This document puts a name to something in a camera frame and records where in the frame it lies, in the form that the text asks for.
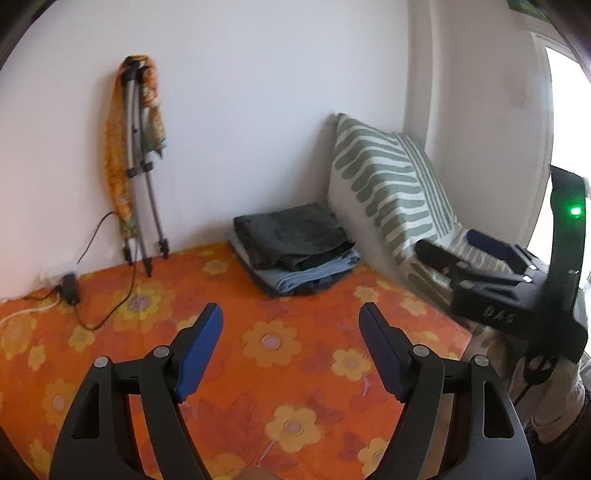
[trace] metal screw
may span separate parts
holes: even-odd
[[[416,356],[427,356],[429,355],[429,349],[424,345],[417,345],[413,348],[413,352]]]
[[[170,348],[167,346],[159,346],[154,350],[154,356],[156,358],[164,358],[165,356],[168,356],[169,353]]]
[[[481,367],[488,367],[489,361],[484,355],[476,355],[474,357],[474,363],[476,365],[480,365]]]
[[[109,363],[109,359],[105,356],[100,356],[95,360],[95,367],[96,368],[103,368],[106,367]]]

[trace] window frame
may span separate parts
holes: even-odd
[[[538,60],[540,98],[542,101],[542,111],[545,112],[545,115],[542,115],[541,118],[542,139],[540,142],[539,160],[533,175],[535,184],[538,187],[532,197],[529,220],[524,222],[521,232],[519,233],[519,243],[525,246],[529,245],[538,218],[540,217],[548,179],[550,178],[550,164],[552,162],[554,148],[554,96],[552,93],[552,71],[550,69],[550,60],[548,59],[546,48],[555,50],[571,60],[577,61],[573,53],[562,41],[538,31],[532,31],[531,36],[535,45]]]

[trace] orange scarf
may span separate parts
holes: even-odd
[[[166,146],[166,134],[160,112],[160,96],[158,91],[158,71],[156,63],[144,55],[131,57],[132,60],[144,62],[148,68],[144,70],[144,91],[142,104],[150,109],[148,115],[148,130],[151,137],[147,149],[155,151],[162,157],[162,150]],[[124,92],[121,76],[126,69],[122,63],[115,75],[115,87],[109,109],[109,118],[105,126],[104,167],[109,186],[109,193],[115,211],[121,219],[121,234],[125,240],[137,235],[137,217],[132,208],[131,187],[127,177],[126,158],[126,116]]]

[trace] floral fabric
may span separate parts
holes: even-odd
[[[279,477],[359,480],[384,454],[402,405],[382,386],[359,333],[359,308],[374,301],[411,341],[460,358],[467,331],[367,265],[331,290],[269,300],[227,244],[155,259],[132,297],[97,332],[61,304],[0,326],[0,424],[20,455],[46,478],[76,390],[93,360],[144,356],[190,326],[210,302],[224,330],[197,393],[181,405],[214,480],[245,468]],[[131,268],[80,281],[82,319],[102,320],[129,288]],[[0,318],[30,302],[0,306]],[[131,397],[146,474],[161,478],[141,400]]]

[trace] pillow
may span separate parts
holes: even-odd
[[[329,205],[365,261],[444,311],[451,300],[448,281],[418,261],[418,240],[431,240],[476,268],[509,270],[468,244],[467,230],[414,140],[345,114],[338,116]]]
[[[427,155],[408,136],[342,113],[333,168],[350,184],[396,264],[412,256],[420,239],[451,241],[457,224],[452,204]]]

